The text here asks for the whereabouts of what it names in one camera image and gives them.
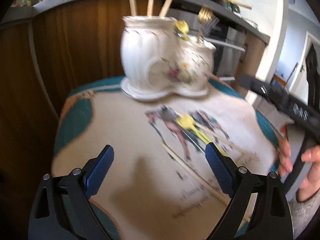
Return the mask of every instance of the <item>metal bolt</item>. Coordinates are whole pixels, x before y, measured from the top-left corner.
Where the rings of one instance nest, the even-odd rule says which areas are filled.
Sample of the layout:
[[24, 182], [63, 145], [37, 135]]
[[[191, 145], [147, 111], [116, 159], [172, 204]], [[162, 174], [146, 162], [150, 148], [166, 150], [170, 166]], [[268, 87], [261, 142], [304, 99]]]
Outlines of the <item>metal bolt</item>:
[[74, 170], [72, 171], [72, 174], [73, 174], [73, 175], [78, 175], [78, 174], [80, 174], [80, 172], [81, 172], [81, 169], [76, 168], [76, 169], [74, 169]]
[[270, 172], [270, 177], [275, 179], [278, 175], [275, 172]]
[[245, 174], [245, 173], [247, 173], [248, 170], [245, 167], [240, 167], [239, 171], [240, 171], [240, 173]]
[[47, 180], [47, 179], [49, 179], [49, 178], [50, 178], [50, 175], [49, 175], [48, 173], [43, 175], [43, 179], [44, 179], [44, 180]]

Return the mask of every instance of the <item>blue gripper pad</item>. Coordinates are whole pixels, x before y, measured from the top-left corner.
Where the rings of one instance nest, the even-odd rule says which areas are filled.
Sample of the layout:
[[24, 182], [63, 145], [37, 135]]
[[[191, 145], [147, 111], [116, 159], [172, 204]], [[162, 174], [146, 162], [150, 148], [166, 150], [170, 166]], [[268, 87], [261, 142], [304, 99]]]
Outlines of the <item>blue gripper pad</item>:
[[230, 158], [224, 157], [217, 149], [213, 148], [212, 144], [207, 144], [205, 148], [205, 158], [207, 159], [222, 192], [228, 194], [230, 198], [233, 198], [235, 194], [233, 189], [233, 177], [221, 159]]
[[99, 154], [100, 158], [97, 160], [94, 168], [85, 181], [86, 190], [84, 195], [87, 199], [96, 195], [98, 190], [113, 162], [114, 151], [111, 146], [105, 147]]

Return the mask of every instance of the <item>gray sweater sleeve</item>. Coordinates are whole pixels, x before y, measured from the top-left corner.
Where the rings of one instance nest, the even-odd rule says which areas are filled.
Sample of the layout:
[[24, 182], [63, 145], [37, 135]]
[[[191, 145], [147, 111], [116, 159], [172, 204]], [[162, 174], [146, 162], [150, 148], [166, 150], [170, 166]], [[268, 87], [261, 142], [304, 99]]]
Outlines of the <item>gray sweater sleeve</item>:
[[289, 203], [293, 226], [293, 239], [296, 239], [306, 228], [320, 205], [320, 190], [306, 202], [298, 203], [294, 198]]

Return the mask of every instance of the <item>table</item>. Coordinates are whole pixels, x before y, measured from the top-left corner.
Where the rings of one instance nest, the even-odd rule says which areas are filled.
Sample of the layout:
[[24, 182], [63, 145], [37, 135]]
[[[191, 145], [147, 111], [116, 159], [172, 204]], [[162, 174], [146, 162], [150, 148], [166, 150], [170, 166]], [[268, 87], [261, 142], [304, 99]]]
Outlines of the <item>table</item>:
[[[114, 239], [206, 239], [230, 199], [206, 162], [205, 143], [197, 132], [179, 126], [180, 117], [191, 117], [198, 132], [219, 144], [238, 166], [257, 174], [274, 169], [275, 134], [249, 103], [217, 81], [210, 81], [204, 98], [171, 95], [139, 102], [121, 92], [122, 78], [70, 93], [61, 112], [52, 175], [83, 167], [110, 144], [114, 162], [90, 203]], [[173, 159], [170, 150], [202, 180]], [[254, 201], [253, 196], [247, 216]], [[79, 227], [74, 230], [81, 235]]]

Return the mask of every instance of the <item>ceramic base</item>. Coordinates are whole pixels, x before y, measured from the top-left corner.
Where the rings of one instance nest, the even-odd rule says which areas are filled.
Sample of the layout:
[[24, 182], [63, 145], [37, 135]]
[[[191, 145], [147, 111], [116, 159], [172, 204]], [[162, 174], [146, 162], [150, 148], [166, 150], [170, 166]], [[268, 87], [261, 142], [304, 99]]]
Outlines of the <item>ceramic base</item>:
[[138, 101], [155, 101], [170, 94], [178, 94], [185, 97], [197, 98], [197, 97], [203, 97], [207, 95], [209, 91], [208, 87], [206, 87], [204, 90], [197, 91], [197, 92], [187, 91], [185, 89], [179, 89], [179, 88], [167, 88], [163, 91], [155, 92], [155, 93], [149, 93], [149, 92], [145, 93], [143, 91], [137, 92], [137, 89], [132, 89], [132, 86], [130, 85], [130, 82], [127, 77], [122, 79], [120, 86], [121, 86], [121, 90], [126, 95]]

